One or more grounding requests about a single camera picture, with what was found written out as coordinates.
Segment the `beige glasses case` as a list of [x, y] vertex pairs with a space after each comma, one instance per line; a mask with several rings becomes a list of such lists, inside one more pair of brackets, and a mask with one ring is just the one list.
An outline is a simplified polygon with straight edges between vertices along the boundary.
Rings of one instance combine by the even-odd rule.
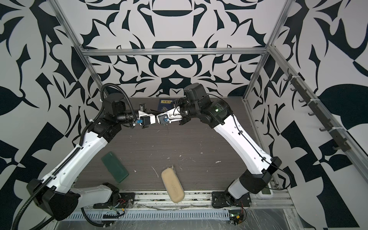
[[173, 168], [162, 171], [161, 177], [165, 189], [173, 203], [179, 203], [185, 198], [185, 192]]

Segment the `white digital timer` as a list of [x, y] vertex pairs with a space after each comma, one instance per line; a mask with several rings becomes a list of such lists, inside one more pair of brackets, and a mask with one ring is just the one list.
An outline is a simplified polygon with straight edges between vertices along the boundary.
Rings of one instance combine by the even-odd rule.
[[269, 188], [269, 186], [266, 186], [259, 193], [256, 194], [256, 197], [258, 199], [271, 199], [274, 197], [274, 193], [272, 189]]

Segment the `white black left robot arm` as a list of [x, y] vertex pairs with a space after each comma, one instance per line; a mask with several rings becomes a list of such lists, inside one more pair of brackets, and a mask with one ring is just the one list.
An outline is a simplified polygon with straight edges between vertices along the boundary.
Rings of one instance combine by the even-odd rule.
[[104, 84], [100, 97], [100, 112], [81, 132], [79, 144], [41, 180], [33, 179], [27, 185], [30, 197], [17, 213], [11, 227], [13, 230], [18, 229], [22, 216], [32, 202], [50, 215], [50, 219], [38, 227], [42, 229], [54, 219], [64, 220], [75, 209], [106, 203], [114, 197], [116, 188], [108, 184], [85, 189], [73, 189], [72, 185], [94, 156], [123, 126], [147, 127], [156, 120], [154, 114], [148, 114], [143, 109], [135, 110], [126, 92], [116, 84]]

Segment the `black wall hook rack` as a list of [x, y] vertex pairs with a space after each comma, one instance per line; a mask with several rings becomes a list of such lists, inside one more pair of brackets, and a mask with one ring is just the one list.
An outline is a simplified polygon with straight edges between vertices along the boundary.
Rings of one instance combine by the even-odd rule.
[[293, 85], [291, 90], [298, 92], [302, 97], [299, 102], [306, 104], [310, 108], [311, 113], [309, 113], [309, 116], [317, 117], [322, 124], [323, 127], [319, 130], [321, 132], [328, 132], [332, 139], [336, 142], [337, 147], [333, 147], [333, 149], [342, 150], [343, 152], [351, 150], [352, 147], [348, 142], [345, 129], [333, 118], [332, 114], [304, 82], [302, 77], [293, 75], [289, 71], [287, 71], [287, 76], [288, 77], [286, 81], [289, 81]]

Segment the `green translucent plastic case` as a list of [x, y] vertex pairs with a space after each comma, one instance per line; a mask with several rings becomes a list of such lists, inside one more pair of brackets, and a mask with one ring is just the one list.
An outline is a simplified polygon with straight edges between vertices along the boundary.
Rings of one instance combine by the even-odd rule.
[[117, 183], [123, 182], [129, 176], [128, 170], [114, 153], [107, 153], [101, 160]]

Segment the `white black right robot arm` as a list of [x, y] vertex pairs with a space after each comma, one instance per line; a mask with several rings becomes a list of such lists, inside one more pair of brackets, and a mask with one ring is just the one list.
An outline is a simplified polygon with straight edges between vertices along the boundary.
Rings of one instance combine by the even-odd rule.
[[202, 84], [184, 88], [184, 96], [174, 101], [165, 121], [181, 125], [193, 118], [220, 134], [246, 165], [245, 172], [227, 188], [227, 195], [238, 200], [247, 193], [258, 194], [266, 188], [273, 173], [281, 167], [279, 157], [267, 154], [242, 128], [231, 107], [222, 99], [211, 100]]

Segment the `green circuit board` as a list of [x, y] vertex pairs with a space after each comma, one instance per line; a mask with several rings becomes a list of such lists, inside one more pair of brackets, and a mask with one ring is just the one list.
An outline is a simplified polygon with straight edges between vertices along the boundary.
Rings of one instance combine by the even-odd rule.
[[247, 218], [247, 213], [244, 209], [230, 210], [229, 211], [229, 223], [233, 225], [239, 225]]

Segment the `blue book yellow label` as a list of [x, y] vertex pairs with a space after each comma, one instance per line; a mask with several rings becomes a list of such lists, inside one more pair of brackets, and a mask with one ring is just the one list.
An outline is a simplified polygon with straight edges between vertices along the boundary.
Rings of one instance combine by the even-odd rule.
[[160, 99], [158, 104], [158, 111], [165, 112], [173, 109], [173, 99]]

